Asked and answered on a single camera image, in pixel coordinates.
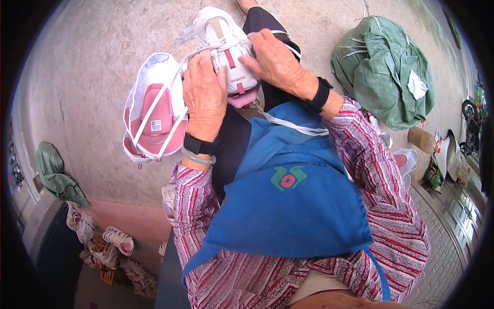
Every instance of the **black smart watch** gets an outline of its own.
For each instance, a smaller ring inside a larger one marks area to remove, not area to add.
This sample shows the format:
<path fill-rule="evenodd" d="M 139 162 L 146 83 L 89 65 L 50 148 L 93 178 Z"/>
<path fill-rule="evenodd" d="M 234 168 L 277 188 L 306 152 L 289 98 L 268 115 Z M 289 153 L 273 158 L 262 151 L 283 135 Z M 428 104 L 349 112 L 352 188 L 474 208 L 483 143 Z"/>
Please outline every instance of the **black smart watch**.
<path fill-rule="evenodd" d="M 216 139 L 211 143 L 197 139 L 185 132 L 184 148 L 192 152 L 193 154 L 207 154 L 212 156 L 216 150 Z"/>
<path fill-rule="evenodd" d="M 312 100 L 305 100 L 303 103 L 316 113 L 323 111 L 323 106 L 328 100 L 329 91 L 333 89 L 330 83 L 322 77 L 317 77 L 319 80 L 319 88 L 317 89 L 316 96 Z"/>

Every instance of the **hand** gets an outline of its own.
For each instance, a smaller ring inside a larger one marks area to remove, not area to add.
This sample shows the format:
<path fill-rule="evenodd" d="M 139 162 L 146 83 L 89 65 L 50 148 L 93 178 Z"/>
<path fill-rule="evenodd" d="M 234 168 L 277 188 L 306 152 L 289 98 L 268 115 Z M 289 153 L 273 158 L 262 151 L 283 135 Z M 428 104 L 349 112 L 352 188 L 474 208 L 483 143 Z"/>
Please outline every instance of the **hand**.
<path fill-rule="evenodd" d="M 187 131 L 195 138 L 213 142 L 226 113 L 226 68 L 216 75 L 208 50 L 194 56 L 187 66 L 182 83 L 189 108 Z"/>
<path fill-rule="evenodd" d="M 317 93 L 319 81 L 310 71 L 302 68 L 285 44 L 275 38 L 269 29 L 247 35 L 252 42 L 257 59 L 240 56 L 256 78 L 288 92 L 302 100 L 312 100 Z"/>

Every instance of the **reebok logo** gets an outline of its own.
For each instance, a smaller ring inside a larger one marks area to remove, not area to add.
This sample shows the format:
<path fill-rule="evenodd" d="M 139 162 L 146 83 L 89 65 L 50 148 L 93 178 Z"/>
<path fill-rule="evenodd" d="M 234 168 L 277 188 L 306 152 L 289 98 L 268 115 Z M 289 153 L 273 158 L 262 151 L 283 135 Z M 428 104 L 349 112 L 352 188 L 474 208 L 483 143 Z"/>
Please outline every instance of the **reebok logo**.
<path fill-rule="evenodd" d="M 246 77 L 245 76 L 242 76 L 242 77 L 239 77 L 239 78 L 235 78 L 234 80 L 231 80 L 230 82 L 231 83 L 239 82 L 239 81 L 244 80 L 244 79 L 246 79 Z"/>

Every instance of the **plastic bottle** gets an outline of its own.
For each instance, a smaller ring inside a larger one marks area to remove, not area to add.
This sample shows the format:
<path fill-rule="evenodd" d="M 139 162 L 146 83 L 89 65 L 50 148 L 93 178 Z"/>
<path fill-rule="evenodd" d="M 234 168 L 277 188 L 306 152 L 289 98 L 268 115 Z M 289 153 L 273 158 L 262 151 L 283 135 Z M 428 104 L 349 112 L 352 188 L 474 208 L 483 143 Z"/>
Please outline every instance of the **plastic bottle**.
<path fill-rule="evenodd" d="M 408 141 L 425 153 L 441 153 L 439 141 L 436 141 L 434 135 L 419 127 L 410 128 Z"/>

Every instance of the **pink wall base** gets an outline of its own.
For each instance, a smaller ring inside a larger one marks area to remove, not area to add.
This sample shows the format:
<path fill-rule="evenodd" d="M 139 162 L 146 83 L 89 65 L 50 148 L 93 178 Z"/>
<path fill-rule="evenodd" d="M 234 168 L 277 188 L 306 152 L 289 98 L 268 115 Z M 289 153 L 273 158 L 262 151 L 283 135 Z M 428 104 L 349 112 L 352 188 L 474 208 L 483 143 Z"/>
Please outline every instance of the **pink wall base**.
<path fill-rule="evenodd" d="M 139 240 L 168 240 L 171 225 L 162 207 L 138 206 L 88 199 L 91 207 L 84 212 L 90 215 L 101 229 L 113 225 Z"/>

